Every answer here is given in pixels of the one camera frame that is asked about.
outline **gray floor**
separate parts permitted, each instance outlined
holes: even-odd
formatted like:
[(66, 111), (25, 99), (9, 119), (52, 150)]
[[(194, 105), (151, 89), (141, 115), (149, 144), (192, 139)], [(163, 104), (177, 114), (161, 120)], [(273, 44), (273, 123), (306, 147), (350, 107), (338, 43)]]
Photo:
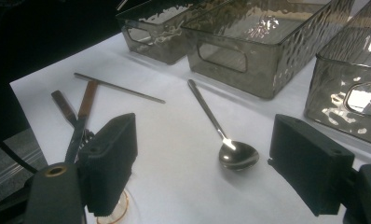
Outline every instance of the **gray floor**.
[[(8, 138), (5, 143), (37, 170), (47, 166), (31, 129)], [(0, 149), (0, 201), (22, 188), (24, 182), (31, 176), (30, 172), (20, 167)]]

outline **dark background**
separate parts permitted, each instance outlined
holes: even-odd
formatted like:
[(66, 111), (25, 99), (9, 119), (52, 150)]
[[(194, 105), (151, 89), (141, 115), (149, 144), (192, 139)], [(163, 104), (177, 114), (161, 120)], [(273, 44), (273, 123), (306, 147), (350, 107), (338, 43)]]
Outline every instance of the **dark background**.
[[(145, 1), (129, 0), (120, 11)], [(120, 2), (25, 0), (0, 7), (0, 138), (30, 127), (9, 83), (120, 33)]]

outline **spoon bowl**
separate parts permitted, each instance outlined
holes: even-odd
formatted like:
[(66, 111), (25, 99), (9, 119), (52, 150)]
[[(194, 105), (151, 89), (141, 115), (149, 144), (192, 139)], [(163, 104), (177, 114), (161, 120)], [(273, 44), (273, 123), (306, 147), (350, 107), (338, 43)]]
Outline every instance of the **spoon bowl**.
[(220, 152), (218, 154), (218, 160), (221, 162), (221, 164), (229, 170), (237, 171), (255, 165), (259, 159), (257, 150), (242, 142), (231, 141), (230, 139), (228, 139), (224, 134), (223, 129), (220, 127), (220, 124), (215, 119), (212, 111), (200, 94), (197, 88), (197, 84), (195, 84), (194, 80), (189, 79), (188, 86), (194, 93), (199, 104), (202, 106), (209, 119), (211, 120), (215, 129), (223, 139), (224, 144), (221, 146)]

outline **metal spoon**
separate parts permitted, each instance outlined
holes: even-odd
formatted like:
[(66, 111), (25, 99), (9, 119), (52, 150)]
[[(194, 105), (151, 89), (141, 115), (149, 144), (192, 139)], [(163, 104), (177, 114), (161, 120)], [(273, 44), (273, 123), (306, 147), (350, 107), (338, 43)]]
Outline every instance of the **metal spoon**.
[(218, 160), (221, 162), (221, 164), (229, 170), (243, 170), (255, 165), (259, 159), (257, 150), (247, 144), (232, 141), (231, 139), (227, 138), (221, 129), (220, 124), (218, 124), (212, 111), (200, 94), (194, 80), (189, 79), (188, 86), (194, 93), (195, 97), (197, 97), (199, 104), (202, 106), (203, 110), (214, 125), (214, 128), (218, 131), (223, 139), (223, 145), (221, 146), (218, 154)]

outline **silver ladle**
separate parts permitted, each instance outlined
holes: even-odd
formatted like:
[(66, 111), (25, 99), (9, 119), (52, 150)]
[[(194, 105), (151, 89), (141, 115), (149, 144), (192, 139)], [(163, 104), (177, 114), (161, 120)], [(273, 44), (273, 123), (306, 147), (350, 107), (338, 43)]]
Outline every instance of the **silver ladle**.
[(223, 145), (221, 146), (218, 154), (218, 160), (221, 162), (221, 164), (229, 170), (243, 170), (255, 165), (259, 159), (257, 150), (247, 144), (232, 141), (231, 139), (227, 138), (223, 132), (223, 129), (221, 129), (220, 124), (218, 124), (212, 111), (200, 94), (194, 80), (189, 79), (188, 86), (198, 99), (199, 104), (202, 106), (205, 113), (208, 115), (209, 119), (214, 125), (214, 128), (218, 131), (223, 139)]

